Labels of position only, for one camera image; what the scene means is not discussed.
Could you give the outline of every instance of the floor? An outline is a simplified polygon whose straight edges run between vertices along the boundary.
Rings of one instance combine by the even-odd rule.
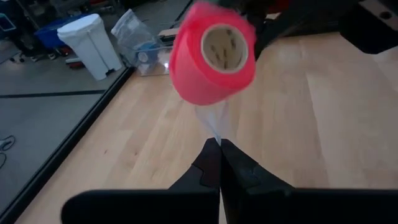
[[[229,99],[224,137],[296,187],[396,189],[397,61],[397,48],[366,55],[338,34],[280,39]],[[208,137],[168,76],[133,75],[17,223],[60,223],[89,189],[170,187]]]
[[[156,34],[163,29],[159,21],[172,24],[187,3],[154,1],[134,12]],[[118,17],[103,16],[103,20],[109,31]],[[116,46],[116,38],[111,34],[109,38]],[[70,70],[64,60],[0,63],[0,138],[13,134],[17,139],[0,169],[0,213],[124,70],[97,82],[84,68]],[[82,91],[91,92],[81,95]],[[70,96],[48,96],[65,92]]]

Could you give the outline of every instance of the wooden surface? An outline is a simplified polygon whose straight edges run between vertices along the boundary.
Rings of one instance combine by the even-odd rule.
[[[230,99],[230,138],[297,187],[397,188],[397,61],[338,34],[279,40]],[[59,223],[84,190],[167,188],[209,136],[168,76],[133,76],[17,223]]]

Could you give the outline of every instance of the cable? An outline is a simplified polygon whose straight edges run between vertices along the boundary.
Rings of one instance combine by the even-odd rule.
[[[7,161],[7,155],[5,153],[0,152],[0,169],[5,165]]]
[[[13,135],[10,135],[2,139],[2,141],[5,141],[5,143],[1,146],[0,151],[7,151],[14,145],[16,139]]]

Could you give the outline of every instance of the tape roll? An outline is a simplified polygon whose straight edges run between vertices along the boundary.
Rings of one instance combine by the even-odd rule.
[[[254,28],[234,11],[207,2],[189,10],[170,56],[170,77],[180,96],[210,105],[254,79]]]

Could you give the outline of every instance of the black metal frame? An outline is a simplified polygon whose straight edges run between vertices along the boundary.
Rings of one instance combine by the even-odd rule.
[[[358,0],[299,0],[292,1],[289,8],[281,13],[270,26],[258,35],[254,47],[258,58],[262,50],[279,37],[285,36],[308,20],[314,13],[337,9],[344,14],[358,3]]]
[[[296,189],[227,139],[208,139],[167,190],[92,190],[62,208],[63,224],[398,223],[398,190]]]
[[[103,93],[96,104],[84,115],[75,128],[62,141],[43,166],[33,175],[24,188],[14,198],[0,216],[0,223],[14,223],[26,209],[45,183],[51,178],[61,163],[67,158],[79,140],[85,135],[97,117],[106,108],[119,89],[135,71],[135,68],[126,68],[115,82]]]

